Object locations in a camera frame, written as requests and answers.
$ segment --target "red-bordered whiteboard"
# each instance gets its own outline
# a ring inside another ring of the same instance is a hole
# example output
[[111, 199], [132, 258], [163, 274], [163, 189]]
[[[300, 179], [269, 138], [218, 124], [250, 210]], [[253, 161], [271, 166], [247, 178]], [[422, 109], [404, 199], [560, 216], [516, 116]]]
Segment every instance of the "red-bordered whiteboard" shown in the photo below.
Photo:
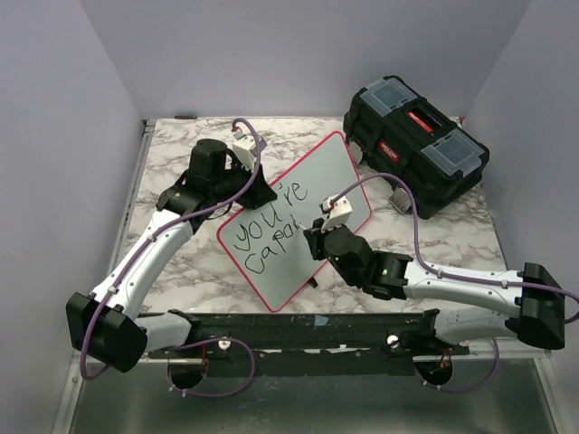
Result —
[[[339, 131], [331, 133], [281, 174], [271, 187], [278, 200], [259, 210], [240, 210], [217, 231], [217, 240], [271, 312], [279, 312], [321, 269], [299, 228], [322, 216], [319, 204], [359, 179]], [[370, 218], [362, 186], [347, 195], [357, 231]]]

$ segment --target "gray wall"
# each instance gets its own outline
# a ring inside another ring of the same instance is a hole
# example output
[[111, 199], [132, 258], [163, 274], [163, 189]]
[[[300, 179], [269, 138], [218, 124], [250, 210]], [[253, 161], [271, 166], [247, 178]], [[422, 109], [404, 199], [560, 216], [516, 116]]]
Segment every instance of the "gray wall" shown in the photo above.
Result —
[[404, 77], [463, 115], [530, 0], [81, 0], [146, 118], [343, 115]]
[[64, 305], [103, 275], [142, 124], [76, 0], [0, 5], [0, 432], [49, 432]]
[[[469, 113], [490, 147], [484, 176], [510, 267], [544, 264], [579, 292], [579, 3], [535, 0]], [[577, 305], [567, 303], [568, 313]], [[579, 408], [579, 326], [555, 368], [569, 408]], [[579, 429], [579, 414], [574, 412]]]

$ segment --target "robotic arm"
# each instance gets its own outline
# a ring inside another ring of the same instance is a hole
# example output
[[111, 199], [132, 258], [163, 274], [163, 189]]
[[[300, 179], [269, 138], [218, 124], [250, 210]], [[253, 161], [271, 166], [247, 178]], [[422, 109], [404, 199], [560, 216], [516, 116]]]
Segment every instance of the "robotic arm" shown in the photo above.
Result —
[[[254, 166], [257, 155], [254, 139], [241, 130], [233, 135], [237, 139], [233, 150], [218, 140], [199, 140], [192, 150], [188, 169], [161, 193], [147, 229], [127, 257], [88, 297], [75, 293], [70, 298], [66, 313], [74, 348], [81, 349], [89, 322], [105, 297], [109, 299], [92, 329], [88, 354], [121, 372], [130, 370], [143, 353], [181, 345], [189, 336], [193, 320], [181, 312], [137, 318], [147, 292], [168, 261], [212, 213], [173, 223], [182, 216], [209, 211], [234, 196], [249, 182], [253, 170], [258, 173], [236, 202], [255, 209], [277, 199], [265, 181], [261, 165]], [[265, 142], [259, 139], [263, 149]], [[230, 168], [226, 168], [228, 156]], [[125, 269], [128, 271], [124, 278], [115, 285]]]
[[[313, 259], [327, 259], [348, 285], [376, 298], [435, 298], [475, 306], [435, 312], [428, 334], [433, 341], [444, 345], [507, 336], [543, 349], [565, 347], [564, 296], [522, 288], [525, 283], [560, 288], [542, 266], [527, 263], [523, 271], [491, 272], [429, 264], [425, 269], [408, 255], [372, 250], [346, 226], [352, 213], [347, 198], [331, 203], [335, 197], [321, 205], [327, 218], [304, 231]], [[502, 284], [477, 282], [481, 279]]]

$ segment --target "toolbox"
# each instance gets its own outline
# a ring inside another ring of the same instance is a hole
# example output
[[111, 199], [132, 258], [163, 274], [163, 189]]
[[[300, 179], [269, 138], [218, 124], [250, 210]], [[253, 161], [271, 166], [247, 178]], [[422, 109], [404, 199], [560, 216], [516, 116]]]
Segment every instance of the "toolbox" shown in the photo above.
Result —
[[[344, 116], [346, 139], [368, 165], [396, 175], [413, 191], [418, 215], [431, 218], [482, 177], [489, 150], [396, 76], [361, 89]], [[407, 212], [410, 199], [395, 183], [391, 202]]]

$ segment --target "purple cable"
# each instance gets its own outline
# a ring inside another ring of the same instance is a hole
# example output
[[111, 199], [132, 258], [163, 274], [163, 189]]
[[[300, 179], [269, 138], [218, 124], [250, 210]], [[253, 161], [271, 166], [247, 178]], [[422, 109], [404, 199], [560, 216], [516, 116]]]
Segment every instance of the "purple cable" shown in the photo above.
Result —
[[197, 346], [202, 346], [202, 345], [206, 345], [206, 344], [213, 344], [213, 343], [219, 342], [219, 341], [229, 341], [229, 342], [239, 344], [243, 347], [243, 349], [245, 351], [247, 351], [247, 354], [250, 356], [250, 361], [252, 363], [252, 368], [250, 369], [250, 374], [248, 375], [247, 380], [245, 380], [245, 382], [243, 382], [243, 384], [241, 386], [239, 386], [238, 388], [233, 389], [232, 391], [229, 391], [229, 392], [222, 392], [222, 393], [195, 392], [195, 391], [189, 391], [187, 389], [179, 389], [178, 387], [176, 387], [173, 384], [173, 378], [171, 377], [171, 371], [169, 371], [167, 378], [171, 382], [171, 389], [169, 389], [170, 392], [175, 390], [175, 391], [181, 392], [181, 393], [186, 394], [186, 395], [200, 396], [202, 398], [226, 398], [228, 396], [233, 396], [234, 394], [241, 392], [243, 389], [245, 389], [247, 386], [250, 385], [250, 383], [252, 382], [252, 379], [253, 379], [253, 375], [255, 374], [255, 357], [253, 357], [253, 352], [252, 352], [251, 348], [244, 341], [240, 341], [239, 339], [234, 339], [232, 337], [215, 337], [214, 339], [207, 339], [205, 341], [195, 342], [194, 344], [173, 346], [173, 347], [171, 347], [171, 350], [189, 350], [191, 348], [196, 348]]
[[[411, 203], [411, 206], [413, 209], [414, 254], [416, 255], [416, 260], [418, 260], [418, 263], [424, 269], [426, 269], [427, 271], [430, 271], [434, 275], [437, 275], [439, 273], [439, 270], [434, 269], [433, 267], [428, 265], [426, 263], [426, 261], [422, 258], [422, 255], [420, 253], [420, 245], [419, 245], [419, 241], [418, 241], [418, 212], [416, 210], [416, 201], [414, 200], [413, 193], [410, 190], [410, 188], [408, 187], [408, 185], [406, 185], [404, 183], [404, 181], [402, 179], [400, 179], [399, 177], [394, 176], [394, 175], [390, 175], [390, 174], [384, 174], [384, 173], [372, 174], [372, 175], [366, 176], [366, 177], [360, 179], [359, 181], [353, 183], [349, 187], [347, 187], [346, 190], [344, 190], [342, 193], [340, 193], [338, 196], [336, 196], [334, 199], [332, 199], [330, 201], [330, 204], [334, 204], [336, 201], [338, 201], [339, 199], [344, 197], [346, 194], [350, 193], [352, 190], [354, 190], [360, 184], [365, 183], [366, 181], [369, 181], [370, 179], [374, 179], [374, 178], [385, 178], [385, 179], [390, 179], [392, 181], [396, 181], [400, 185], [400, 187], [404, 190], [404, 192], [406, 194], [408, 194], [408, 197], [410, 198], [410, 203]], [[490, 278], [471, 278], [468, 276], [461, 276], [459, 274], [447, 273], [446, 271], [443, 271], [441, 273], [441, 276], [444, 278], [452, 278], [454, 280], [460, 280], [463, 282], [480, 283], [482, 285], [493, 285], [493, 286], [501, 287], [503, 284], [503, 282], [501, 280], [493, 280]], [[530, 282], [508, 282], [508, 285], [510, 285], [511, 287], [531, 288], [531, 289], [539, 289], [542, 291], [554, 292], [556, 294], [560, 294], [562, 296], [569, 297], [579, 304], [579, 296], [577, 296], [573, 292], [567, 291], [565, 289], [550, 287], [548, 285], [541, 285], [538, 283], [530, 283]], [[571, 316], [570, 318], [566, 319], [565, 323], [570, 324], [570, 323], [573, 323], [574, 321], [577, 321], [578, 319], [579, 319], [579, 312], [577, 312], [575, 315]]]
[[438, 392], [447, 392], [447, 393], [474, 392], [474, 391], [480, 389], [481, 387], [485, 386], [486, 384], [488, 384], [493, 378], [495, 378], [495, 376], [497, 376], [499, 355], [498, 355], [498, 344], [497, 344], [497, 340], [495, 338], [492, 339], [492, 345], [495, 349], [495, 362], [492, 366], [492, 371], [490, 371], [489, 375], [487, 375], [487, 378], [485, 378], [483, 381], [479, 382], [478, 384], [475, 384], [474, 386], [462, 387], [459, 389], [447, 389], [446, 387], [443, 387], [443, 386], [435, 386], [434, 384], [430, 384], [429, 382], [424, 380], [424, 378], [420, 375], [420, 373], [418, 372], [418, 370], [416, 368], [414, 368], [414, 373], [416, 373], [416, 376], [420, 379], [421, 383], [424, 386], [426, 386], [430, 389], [434, 389], [435, 391], [438, 391]]
[[[212, 206], [211, 208], [207, 208], [206, 210], [191, 212], [190, 214], [183, 215], [183, 216], [179, 217], [178, 219], [174, 219], [173, 221], [171, 221], [167, 224], [164, 224], [163, 226], [161, 226], [159, 229], [157, 229], [153, 233], [153, 235], [152, 235], [153, 240], [156, 240], [161, 233], [163, 233], [167, 229], [175, 226], [178, 223], [187, 222], [195, 217], [199, 217], [200, 215], [204, 215], [204, 214], [207, 214], [209, 212], [214, 212], [214, 211], [218, 210], [219, 208], [223, 208], [224, 206], [235, 202], [245, 192], [247, 192], [247, 190], [250, 188], [253, 181], [257, 177], [257, 174], [259, 172], [258, 169], [260, 168], [260, 163], [261, 163], [260, 138], [259, 138], [257, 132], [255, 131], [255, 129], [253, 128], [252, 124], [250, 124], [250, 122], [244, 118], [236, 118], [233, 120], [233, 122], [232, 122], [233, 130], [235, 130], [237, 128], [238, 123], [244, 124], [250, 130], [250, 132], [252, 133], [252, 136], [253, 136], [253, 140], [255, 140], [255, 146], [256, 146], [255, 167], [253, 168], [253, 173], [250, 176], [250, 179], [247, 181], [247, 184], [245, 184], [239, 192], [234, 194], [232, 197], [230, 197], [226, 201], [218, 203], [215, 206]], [[146, 239], [143, 242], [143, 244], [141, 244], [139, 246], [137, 251], [135, 251], [135, 254], [130, 257], [130, 259], [127, 261], [127, 264], [125, 264], [125, 267], [123, 267], [123, 269], [120, 271], [120, 273], [117, 276], [117, 278], [115, 279], [115, 281], [112, 283], [112, 285], [111, 285], [112, 287], [117, 288], [120, 285], [120, 282], [122, 282], [123, 279], [127, 276], [127, 273], [130, 271], [130, 269], [133, 267], [133, 265], [135, 265], [135, 262], [137, 262], [137, 260], [143, 254], [143, 252], [152, 243], [153, 243], [153, 241]], [[97, 309], [95, 310], [94, 314], [92, 315], [92, 318], [89, 321], [89, 326], [87, 327], [87, 331], [84, 334], [84, 339], [82, 340], [81, 377], [83, 380], [86, 380], [86, 381], [94, 380], [95, 378], [101, 376], [107, 369], [109, 369], [109, 367], [107, 365], [105, 365], [103, 368], [101, 368], [94, 375], [88, 375], [88, 373], [87, 373], [87, 355], [89, 353], [90, 337], [92, 336], [92, 331], [94, 330], [94, 326], [97, 324], [97, 319], [99, 318], [99, 315], [102, 312], [102, 309], [104, 309], [104, 307], [109, 302], [111, 297], [112, 297], [112, 293], [108, 292], [105, 295], [105, 297], [102, 298], [99, 305], [97, 306]]]

